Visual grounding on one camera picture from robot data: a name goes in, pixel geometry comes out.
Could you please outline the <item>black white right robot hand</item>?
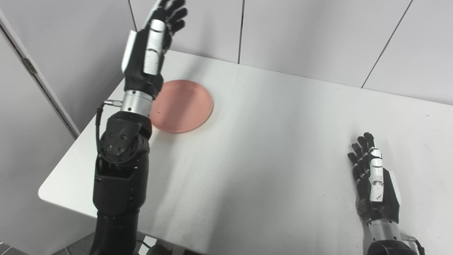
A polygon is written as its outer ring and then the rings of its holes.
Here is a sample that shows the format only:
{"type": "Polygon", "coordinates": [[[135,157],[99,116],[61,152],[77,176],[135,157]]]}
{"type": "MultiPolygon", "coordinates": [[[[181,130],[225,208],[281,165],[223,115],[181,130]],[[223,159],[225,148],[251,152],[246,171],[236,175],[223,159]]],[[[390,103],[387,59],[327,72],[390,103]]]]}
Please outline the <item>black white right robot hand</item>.
{"type": "Polygon", "coordinates": [[[374,136],[365,132],[351,147],[353,152],[348,153],[348,158],[358,193],[358,215],[365,223],[379,219],[399,223],[400,204],[374,136]]]}

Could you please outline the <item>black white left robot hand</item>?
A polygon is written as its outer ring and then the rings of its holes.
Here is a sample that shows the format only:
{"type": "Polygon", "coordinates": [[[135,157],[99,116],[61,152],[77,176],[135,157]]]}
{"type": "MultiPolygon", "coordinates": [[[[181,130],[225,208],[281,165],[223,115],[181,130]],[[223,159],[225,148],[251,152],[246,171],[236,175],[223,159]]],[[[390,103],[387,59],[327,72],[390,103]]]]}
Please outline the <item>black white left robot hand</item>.
{"type": "Polygon", "coordinates": [[[185,26],[184,0],[157,0],[138,31],[130,31],[121,63],[124,91],[140,91],[155,100],[163,86],[165,54],[173,36],[185,26]]]}

